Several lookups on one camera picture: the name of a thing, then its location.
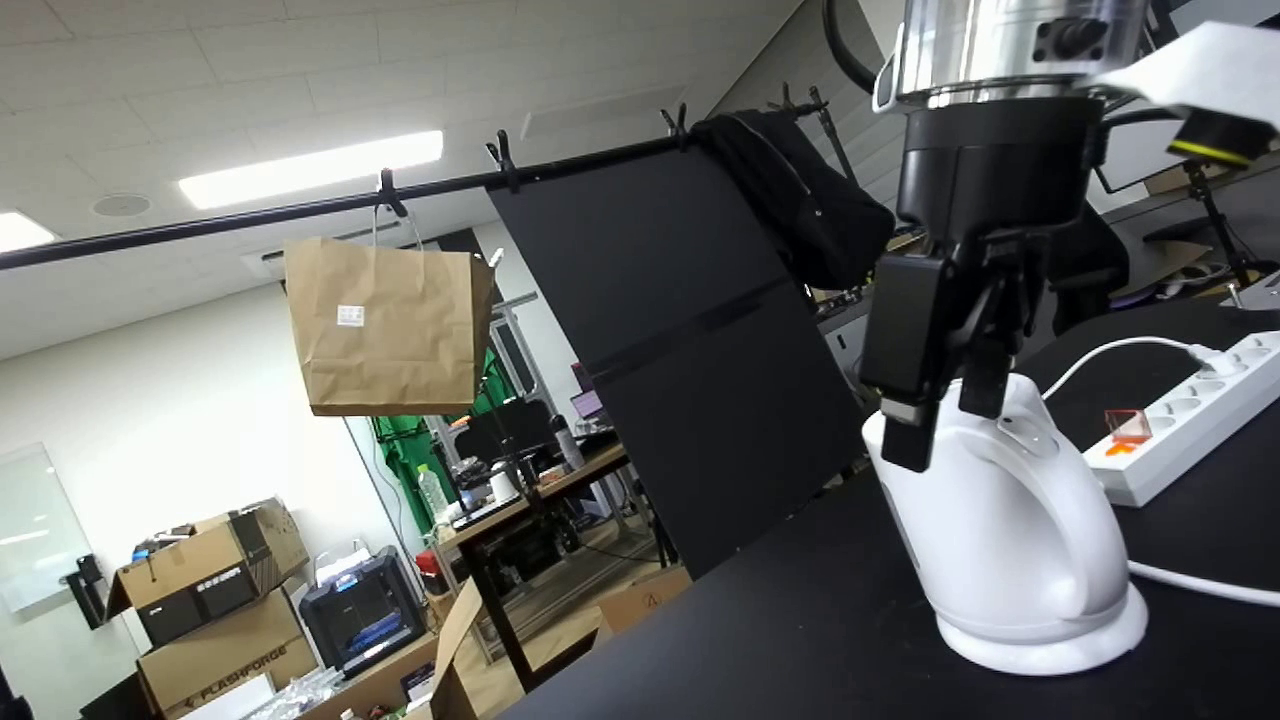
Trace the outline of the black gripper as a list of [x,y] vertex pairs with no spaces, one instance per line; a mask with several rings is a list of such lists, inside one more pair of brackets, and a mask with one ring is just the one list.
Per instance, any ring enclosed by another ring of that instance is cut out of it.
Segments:
[[[1101,103],[1079,95],[992,101],[911,112],[905,122],[895,211],[939,246],[1079,216]],[[1036,319],[1045,256],[992,243],[966,276],[960,406],[998,419],[1013,360]],[[875,265],[859,381],[881,394],[881,455],[933,464],[943,377],[948,265],[887,256]]]

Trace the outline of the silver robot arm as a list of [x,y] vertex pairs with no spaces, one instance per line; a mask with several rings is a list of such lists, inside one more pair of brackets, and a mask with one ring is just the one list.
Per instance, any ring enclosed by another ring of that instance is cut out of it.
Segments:
[[875,68],[834,51],[905,121],[895,211],[928,241],[875,265],[863,381],[892,464],[933,464],[943,402],[999,411],[1045,283],[1041,243],[1085,211],[1115,95],[1280,122],[1269,27],[1207,18],[1151,49],[1147,5],[905,0]]

